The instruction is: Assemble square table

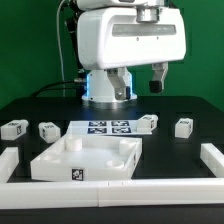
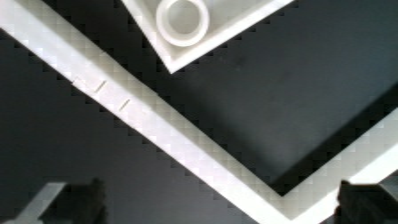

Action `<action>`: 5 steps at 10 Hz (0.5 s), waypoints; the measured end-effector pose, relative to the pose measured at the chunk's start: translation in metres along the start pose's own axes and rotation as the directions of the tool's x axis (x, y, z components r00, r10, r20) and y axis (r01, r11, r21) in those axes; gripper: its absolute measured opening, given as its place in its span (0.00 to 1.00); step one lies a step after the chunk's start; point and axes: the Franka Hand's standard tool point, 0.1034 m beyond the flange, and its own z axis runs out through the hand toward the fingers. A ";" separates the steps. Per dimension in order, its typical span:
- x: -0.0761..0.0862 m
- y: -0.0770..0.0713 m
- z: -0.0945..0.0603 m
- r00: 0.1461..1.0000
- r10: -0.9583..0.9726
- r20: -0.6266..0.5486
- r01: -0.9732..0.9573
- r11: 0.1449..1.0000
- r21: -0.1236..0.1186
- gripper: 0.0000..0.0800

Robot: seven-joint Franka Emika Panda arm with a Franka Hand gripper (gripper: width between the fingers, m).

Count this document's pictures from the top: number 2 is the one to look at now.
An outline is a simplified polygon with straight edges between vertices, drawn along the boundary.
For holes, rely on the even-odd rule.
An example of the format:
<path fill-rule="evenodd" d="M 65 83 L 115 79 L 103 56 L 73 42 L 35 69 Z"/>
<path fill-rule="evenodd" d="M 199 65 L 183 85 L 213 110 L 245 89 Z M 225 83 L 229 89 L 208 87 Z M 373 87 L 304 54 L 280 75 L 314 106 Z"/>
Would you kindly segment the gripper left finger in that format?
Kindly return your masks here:
<path fill-rule="evenodd" d="M 7 224 L 106 224 L 103 181 L 46 183 Z"/>

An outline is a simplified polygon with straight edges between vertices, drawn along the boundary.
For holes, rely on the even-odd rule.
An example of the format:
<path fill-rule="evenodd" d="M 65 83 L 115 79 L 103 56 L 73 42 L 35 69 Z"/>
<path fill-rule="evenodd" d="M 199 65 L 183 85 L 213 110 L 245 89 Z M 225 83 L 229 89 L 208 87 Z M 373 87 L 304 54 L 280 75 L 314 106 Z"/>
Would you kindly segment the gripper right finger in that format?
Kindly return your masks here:
<path fill-rule="evenodd" d="M 398 199 L 378 184 L 341 182 L 334 224 L 398 224 Z"/>

